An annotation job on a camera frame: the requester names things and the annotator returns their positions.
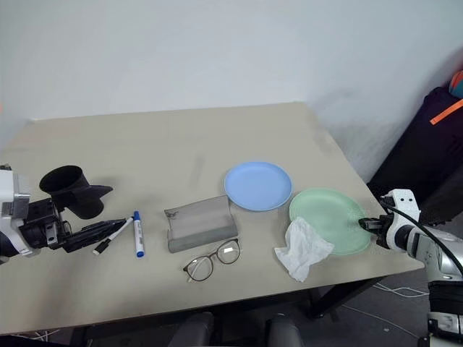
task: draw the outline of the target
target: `white tissue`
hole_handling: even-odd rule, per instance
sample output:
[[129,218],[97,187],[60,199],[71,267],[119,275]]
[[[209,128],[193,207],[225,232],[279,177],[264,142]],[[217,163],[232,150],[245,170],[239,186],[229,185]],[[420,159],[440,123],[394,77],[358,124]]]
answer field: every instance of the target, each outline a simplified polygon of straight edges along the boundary
[[325,259],[334,248],[301,217],[289,225],[285,239],[286,247],[275,248],[275,254],[291,277],[299,282],[307,278],[312,264]]

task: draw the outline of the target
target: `plate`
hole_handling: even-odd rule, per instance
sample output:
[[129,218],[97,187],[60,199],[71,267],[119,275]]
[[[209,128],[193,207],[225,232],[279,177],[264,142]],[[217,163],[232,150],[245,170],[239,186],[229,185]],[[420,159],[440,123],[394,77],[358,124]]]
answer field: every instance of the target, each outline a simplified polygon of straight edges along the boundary
[[360,227],[363,209],[352,199],[330,189],[308,189],[294,197],[289,218],[302,217],[326,241],[334,244],[332,254],[363,251],[370,244],[370,233]]
[[269,211],[282,206],[292,193],[288,174],[277,165],[263,161],[239,164],[225,176],[229,199],[251,211]]

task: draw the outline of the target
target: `blue marker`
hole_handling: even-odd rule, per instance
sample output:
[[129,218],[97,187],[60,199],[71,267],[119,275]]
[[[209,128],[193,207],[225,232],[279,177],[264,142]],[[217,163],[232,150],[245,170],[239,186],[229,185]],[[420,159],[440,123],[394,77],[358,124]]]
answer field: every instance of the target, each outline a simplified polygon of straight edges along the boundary
[[133,226],[135,230],[135,254],[137,258],[141,258],[145,255],[145,249],[143,248],[142,221],[138,211],[133,213]]

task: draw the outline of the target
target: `eyeglasses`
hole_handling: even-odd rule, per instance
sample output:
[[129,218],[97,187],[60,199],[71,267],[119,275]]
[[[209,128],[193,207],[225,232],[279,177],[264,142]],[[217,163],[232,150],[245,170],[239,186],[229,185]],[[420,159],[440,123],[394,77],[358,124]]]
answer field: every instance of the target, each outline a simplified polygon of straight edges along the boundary
[[236,262],[240,253],[241,249],[239,248],[238,239],[228,240],[214,253],[193,259],[183,268],[183,271],[185,271],[192,280],[196,280],[197,282],[207,280],[214,270],[214,264],[212,262],[213,255],[216,255],[220,262],[228,265]]

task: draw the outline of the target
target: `glasses lens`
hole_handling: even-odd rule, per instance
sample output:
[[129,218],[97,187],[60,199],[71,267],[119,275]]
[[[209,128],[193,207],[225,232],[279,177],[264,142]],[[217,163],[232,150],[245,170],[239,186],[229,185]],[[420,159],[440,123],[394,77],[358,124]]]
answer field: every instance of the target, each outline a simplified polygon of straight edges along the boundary
[[228,241],[217,250],[217,258],[224,264],[236,262],[239,257],[239,246],[236,241]]
[[193,260],[187,268],[193,280],[205,280],[212,273],[212,261],[208,257],[199,257]]

